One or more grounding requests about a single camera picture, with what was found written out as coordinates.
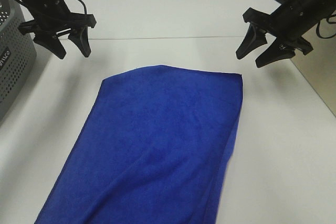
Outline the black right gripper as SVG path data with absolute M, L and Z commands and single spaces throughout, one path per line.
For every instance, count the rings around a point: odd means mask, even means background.
M 271 14 L 250 7 L 243 13 L 243 20 L 249 23 L 249 27 L 236 50 L 237 59 L 241 60 L 253 50 L 267 44 L 266 33 L 278 38 L 255 60 L 257 68 L 291 59 L 295 56 L 295 49 L 299 49 L 304 55 L 313 50 L 311 43 L 302 35 L 314 26 L 314 18 L 303 10 L 298 0 L 286 1 Z

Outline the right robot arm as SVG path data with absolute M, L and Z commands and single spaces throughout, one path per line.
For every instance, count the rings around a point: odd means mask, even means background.
M 236 50 L 237 59 L 243 59 L 258 47 L 267 44 L 266 34 L 274 42 L 255 60 L 258 68 L 276 61 L 291 59 L 299 50 L 304 55 L 313 51 L 312 44 L 303 35 L 335 11 L 335 0 L 275 0 L 280 5 L 271 14 L 253 8 L 243 13 L 249 24 L 247 34 Z

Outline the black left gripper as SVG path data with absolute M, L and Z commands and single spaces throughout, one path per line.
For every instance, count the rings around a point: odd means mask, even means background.
M 68 35 L 68 39 L 77 46 L 84 57 L 90 56 L 88 28 L 94 28 L 96 25 L 93 14 L 68 12 L 68 15 L 62 18 L 49 14 L 47 9 L 39 10 L 32 6 L 26 8 L 34 19 L 18 26 L 23 35 L 34 33 L 33 42 L 46 48 L 59 59 L 64 59 L 66 51 L 57 37 Z

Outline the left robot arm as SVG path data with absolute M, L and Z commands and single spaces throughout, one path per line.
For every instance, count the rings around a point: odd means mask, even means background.
M 64 59 L 65 48 L 60 42 L 60 37 L 66 35 L 84 57 L 89 57 L 88 29 L 94 28 L 97 21 L 93 14 L 88 14 L 83 7 L 82 13 L 73 13 L 64 0 L 14 0 L 24 6 L 33 19 L 23 22 L 18 26 L 22 35 L 35 35 L 34 43 L 46 48 L 59 59 Z

